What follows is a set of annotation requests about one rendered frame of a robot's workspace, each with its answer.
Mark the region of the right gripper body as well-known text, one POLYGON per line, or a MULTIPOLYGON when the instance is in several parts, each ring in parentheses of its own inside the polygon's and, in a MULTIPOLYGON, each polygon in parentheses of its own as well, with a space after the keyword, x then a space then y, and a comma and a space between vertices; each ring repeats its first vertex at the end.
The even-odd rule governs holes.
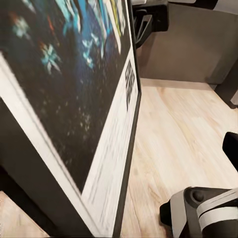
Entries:
MULTIPOLYGON (((145 9, 152 15, 154 21, 153 32, 166 32, 169 28, 168 0, 146 0, 145 4, 133 5, 132 10, 145 9)), ((137 16, 141 25, 143 16, 137 16)))

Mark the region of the poster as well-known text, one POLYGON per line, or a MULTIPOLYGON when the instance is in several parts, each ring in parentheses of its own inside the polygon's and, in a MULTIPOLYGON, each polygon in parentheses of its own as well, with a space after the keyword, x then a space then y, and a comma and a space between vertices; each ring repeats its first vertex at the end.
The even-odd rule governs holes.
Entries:
POLYGON ((51 238, 120 238, 141 83, 131 0, 0 0, 0 192, 51 238))

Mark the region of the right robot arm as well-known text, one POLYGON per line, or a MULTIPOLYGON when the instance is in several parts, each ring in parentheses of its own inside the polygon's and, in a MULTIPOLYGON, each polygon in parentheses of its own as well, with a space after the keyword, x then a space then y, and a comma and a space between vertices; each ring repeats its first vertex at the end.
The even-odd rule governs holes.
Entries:
POLYGON ((217 10, 238 15, 238 0, 131 0, 136 49, 152 32, 169 28, 169 4, 217 10))

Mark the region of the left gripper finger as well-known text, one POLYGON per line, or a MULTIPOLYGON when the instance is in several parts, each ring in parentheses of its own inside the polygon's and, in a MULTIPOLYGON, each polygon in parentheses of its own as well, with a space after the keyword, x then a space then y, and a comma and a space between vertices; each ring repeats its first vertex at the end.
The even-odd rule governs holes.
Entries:
POLYGON ((238 134, 227 132, 223 141, 222 150, 238 172, 238 134))

